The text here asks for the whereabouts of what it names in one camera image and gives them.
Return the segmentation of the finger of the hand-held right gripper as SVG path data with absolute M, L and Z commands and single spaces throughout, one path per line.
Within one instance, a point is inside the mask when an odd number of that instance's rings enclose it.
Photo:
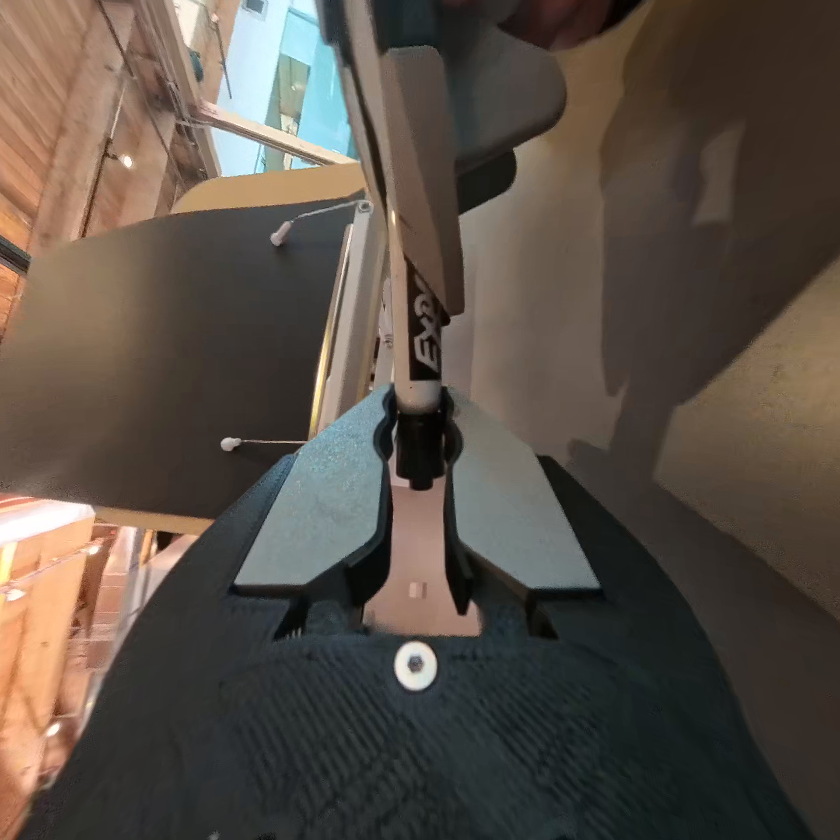
M 396 4 L 317 1 L 321 37 L 337 62 L 346 108 L 369 189 L 387 217 L 396 215 L 395 152 L 385 55 L 396 36 Z
M 455 128 L 437 51 L 387 51 L 388 194 L 402 250 L 449 316 L 465 309 Z

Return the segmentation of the black white dry erase marker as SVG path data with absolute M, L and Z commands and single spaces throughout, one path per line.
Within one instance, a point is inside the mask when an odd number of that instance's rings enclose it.
M 412 490 L 445 476 L 451 402 L 443 386 L 448 316 L 407 250 L 396 209 L 385 211 L 392 288 L 395 472 Z

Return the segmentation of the person's right hand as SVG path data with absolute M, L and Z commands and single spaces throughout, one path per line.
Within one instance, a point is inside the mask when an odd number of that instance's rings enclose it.
M 571 49 L 614 26 L 634 6 L 635 2 L 617 1 L 520 1 L 500 27 L 541 49 Z

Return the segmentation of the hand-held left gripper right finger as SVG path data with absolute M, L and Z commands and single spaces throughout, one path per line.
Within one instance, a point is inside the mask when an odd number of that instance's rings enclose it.
M 457 613 L 487 576 L 525 606 L 600 594 L 532 448 L 456 389 L 445 408 L 444 562 Z

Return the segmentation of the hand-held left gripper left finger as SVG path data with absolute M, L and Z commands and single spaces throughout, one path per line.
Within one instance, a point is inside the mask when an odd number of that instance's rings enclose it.
M 234 579 L 237 593 L 360 607 L 383 587 L 395 422 L 385 385 L 299 450 Z

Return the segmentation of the black wooden book stand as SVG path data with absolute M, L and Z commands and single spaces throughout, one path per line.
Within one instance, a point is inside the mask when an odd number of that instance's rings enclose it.
M 2 497 L 200 534 L 371 389 L 384 278 L 356 163 L 222 177 L 37 257 L 2 343 Z

